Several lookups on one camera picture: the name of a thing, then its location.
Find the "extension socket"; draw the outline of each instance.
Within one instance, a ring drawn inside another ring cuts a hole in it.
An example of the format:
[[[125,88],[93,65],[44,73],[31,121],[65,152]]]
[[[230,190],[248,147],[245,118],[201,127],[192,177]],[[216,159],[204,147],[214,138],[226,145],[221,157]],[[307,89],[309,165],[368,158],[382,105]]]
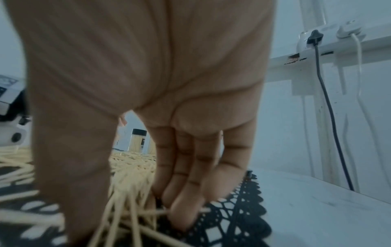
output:
[[[302,32],[299,35],[297,52],[300,54],[300,57],[306,57],[309,52],[313,52],[314,46],[307,44],[307,40],[313,30],[317,29],[324,35],[322,41],[318,44],[319,52],[322,54],[349,48],[351,41],[349,42],[349,39],[344,38],[349,37],[352,33],[359,34],[358,36],[364,35],[361,33],[361,28],[362,25],[358,20],[350,20],[339,24],[324,25]]]

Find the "white table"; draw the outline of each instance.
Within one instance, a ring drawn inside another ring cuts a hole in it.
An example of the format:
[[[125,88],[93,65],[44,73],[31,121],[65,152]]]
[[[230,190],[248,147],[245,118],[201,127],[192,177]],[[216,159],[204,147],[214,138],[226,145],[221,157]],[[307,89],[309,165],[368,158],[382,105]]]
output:
[[[390,247],[391,204],[321,180],[253,169],[270,247]]]

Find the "pinky finger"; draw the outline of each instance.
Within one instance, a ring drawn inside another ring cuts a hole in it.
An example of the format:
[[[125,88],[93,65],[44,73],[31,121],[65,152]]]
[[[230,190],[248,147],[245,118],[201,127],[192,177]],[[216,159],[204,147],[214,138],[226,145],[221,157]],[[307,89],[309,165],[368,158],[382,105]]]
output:
[[[254,143],[256,120],[224,131],[224,152],[219,164],[202,183],[207,201],[229,194],[243,179]]]

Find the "black placemat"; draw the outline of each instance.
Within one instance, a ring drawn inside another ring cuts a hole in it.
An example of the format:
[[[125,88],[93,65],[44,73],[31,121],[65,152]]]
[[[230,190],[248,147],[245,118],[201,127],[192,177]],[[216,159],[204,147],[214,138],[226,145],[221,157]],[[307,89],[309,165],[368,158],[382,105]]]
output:
[[[0,168],[0,174],[12,171],[12,168]],[[195,247],[254,247],[267,246],[263,239],[271,234],[271,228],[261,216],[266,213],[261,205],[256,176],[245,179],[226,198],[207,205],[212,212],[202,214],[194,227],[186,233],[175,231],[170,222],[162,217],[158,220],[158,231],[187,242]],[[0,196],[33,190],[33,184],[10,186],[0,184]],[[0,203],[0,209],[21,210],[39,214],[59,214],[56,204],[46,204],[41,197]],[[54,227],[22,226],[0,223],[0,246],[6,247],[46,247],[66,246],[63,229]],[[125,247],[131,243],[131,236],[117,241],[116,246]],[[144,246],[165,246],[143,236]]]

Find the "pile of wooden sticks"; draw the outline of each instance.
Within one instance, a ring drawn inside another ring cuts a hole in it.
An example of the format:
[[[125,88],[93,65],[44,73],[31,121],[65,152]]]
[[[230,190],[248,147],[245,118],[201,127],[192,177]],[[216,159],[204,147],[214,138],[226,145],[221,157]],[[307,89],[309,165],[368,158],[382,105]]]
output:
[[[17,146],[0,148],[0,169],[16,167],[7,174],[0,175],[0,186],[28,184],[34,182],[34,166],[28,147]],[[101,224],[95,231],[88,247],[95,247],[104,242],[105,247],[114,245],[116,239],[131,233],[133,246],[141,247],[141,234],[154,238],[173,247],[190,245],[156,231],[156,220],[168,214],[166,209],[156,209],[155,197],[151,186],[156,169],[155,156],[134,152],[116,152],[110,156],[112,180],[109,188],[108,203],[104,210]],[[17,200],[35,196],[38,190],[0,196],[3,201]],[[2,210],[0,204],[0,222],[24,225],[50,225],[63,228],[63,216],[58,217],[27,213],[17,210]]]

